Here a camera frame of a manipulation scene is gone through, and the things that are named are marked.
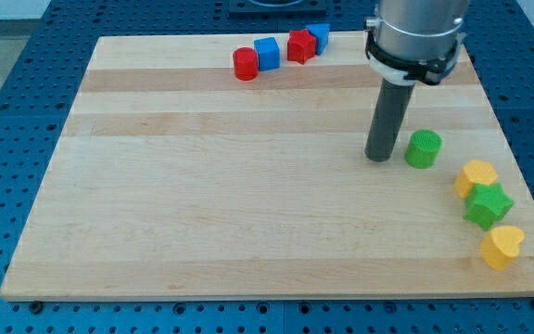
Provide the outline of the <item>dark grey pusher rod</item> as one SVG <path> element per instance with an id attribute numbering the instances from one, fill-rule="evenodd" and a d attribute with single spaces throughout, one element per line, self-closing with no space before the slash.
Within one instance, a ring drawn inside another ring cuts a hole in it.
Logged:
<path id="1" fill-rule="evenodd" d="M 364 148 L 371 161 L 383 162 L 391 157 L 412 93 L 413 85 L 382 81 Z"/>

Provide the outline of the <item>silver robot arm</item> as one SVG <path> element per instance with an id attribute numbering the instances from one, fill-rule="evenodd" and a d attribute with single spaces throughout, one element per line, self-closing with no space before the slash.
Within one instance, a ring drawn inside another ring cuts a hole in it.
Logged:
<path id="1" fill-rule="evenodd" d="M 380 0 L 364 22 L 364 53 L 383 81 L 364 154 L 387 161 L 416 83 L 438 85 L 456 66 L 469 0 Z"/>

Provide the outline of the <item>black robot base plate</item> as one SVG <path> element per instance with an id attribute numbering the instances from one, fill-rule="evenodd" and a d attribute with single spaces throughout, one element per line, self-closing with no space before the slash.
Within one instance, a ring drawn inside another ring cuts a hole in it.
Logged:
<path id="1" fill-rule="evenodd" d="M 230 16 L 267 14 L 325 14 L 326 0 L 228 0 Z"/>

